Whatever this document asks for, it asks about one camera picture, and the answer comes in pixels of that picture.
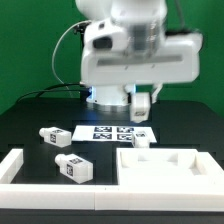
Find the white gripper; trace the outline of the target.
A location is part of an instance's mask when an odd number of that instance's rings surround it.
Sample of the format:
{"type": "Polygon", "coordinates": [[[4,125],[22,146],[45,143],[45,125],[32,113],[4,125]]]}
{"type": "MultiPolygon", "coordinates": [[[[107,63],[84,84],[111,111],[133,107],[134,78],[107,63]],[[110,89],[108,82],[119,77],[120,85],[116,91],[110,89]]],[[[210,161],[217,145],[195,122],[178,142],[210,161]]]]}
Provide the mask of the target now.
{"type": "Polygon", "coordinates": [[[143,57],[85,48],[81,80],[87,86],[126,85],[128,100],[135,93],[134,84],[154,84],[151,98],[156,103],[162,84],[187,83],[198,77],[202,42],[200,33],[168,36],[155,54],[143,57]]]}

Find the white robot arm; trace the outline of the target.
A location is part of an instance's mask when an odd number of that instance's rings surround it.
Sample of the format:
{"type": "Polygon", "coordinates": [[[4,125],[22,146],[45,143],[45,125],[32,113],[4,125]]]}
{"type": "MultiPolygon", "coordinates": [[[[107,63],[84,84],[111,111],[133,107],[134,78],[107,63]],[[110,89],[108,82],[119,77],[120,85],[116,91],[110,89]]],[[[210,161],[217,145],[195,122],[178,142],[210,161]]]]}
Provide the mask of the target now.
{"type": "Polygon", "coordinates": [[[84,31],[81,82],[89,106],[123,110],[138,85],[187,83],[199,75],[203,36],[168,34],[166,0],[75,0],[90,20],[84,31]]]}

